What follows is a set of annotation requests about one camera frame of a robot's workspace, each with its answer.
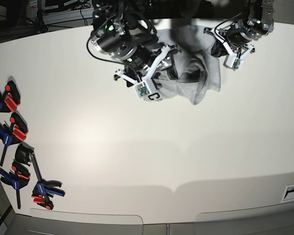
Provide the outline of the black robot arm at image right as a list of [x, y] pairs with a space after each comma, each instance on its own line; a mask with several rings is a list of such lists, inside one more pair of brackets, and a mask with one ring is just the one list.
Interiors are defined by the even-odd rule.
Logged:
[[219, 58], [232, 52], [241, 54], [248, 43], [273, 31], [273, 13], [272, 0], [249, 0], [241, 13], [206, 28], [204, 32], [215, 38], [211, 55]]

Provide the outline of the black robot arm at image left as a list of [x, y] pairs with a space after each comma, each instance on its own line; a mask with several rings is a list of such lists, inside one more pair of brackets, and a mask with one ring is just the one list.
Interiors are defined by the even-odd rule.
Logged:
[[151, 71], [156, 78], [165, 71], [170, 80], [177, 79], [173, 54], [179, 52], [176, 45], [160, 42], [151, 20], [133, 0], [94, 0], [93, 31], [87, 44], [111, 57], [110, 62], [124, 66], [114, 80], [122, 78], [127, 86], [142, 81]]

